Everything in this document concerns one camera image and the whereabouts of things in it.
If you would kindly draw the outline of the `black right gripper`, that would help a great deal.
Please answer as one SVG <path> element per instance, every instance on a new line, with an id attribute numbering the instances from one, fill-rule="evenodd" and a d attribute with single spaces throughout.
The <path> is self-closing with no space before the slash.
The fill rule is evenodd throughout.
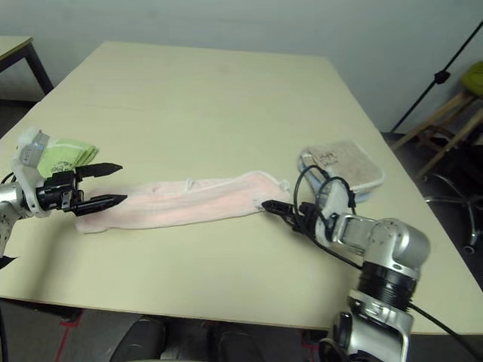
<path id="1" fill-rule="evenodd" d="M 318 221 L 322 221 L 320 209 L 312 203 L 302 202 L 299 206 L 276 200 L 262 203 L 267 213 L 280 216 L 285 221 L 294 221 L 291 229 L 309 238 L 315 237 Z"/>

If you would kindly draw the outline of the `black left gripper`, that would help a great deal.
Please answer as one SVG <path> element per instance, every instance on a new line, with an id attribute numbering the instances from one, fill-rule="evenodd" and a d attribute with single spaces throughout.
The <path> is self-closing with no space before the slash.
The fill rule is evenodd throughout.
<path id="1" fill-rule="evenodd" d="M 74 170 L 53 173 L 35 190 L 38 204 L 43 211 L 62 210 L 76 216 L 98 213 L 123 202 L 127 195 L 101 195 L 82 201 L 78 184 L 85 177 L 102 177 L 122 170 L 113 163 L 88 164 Z"/>

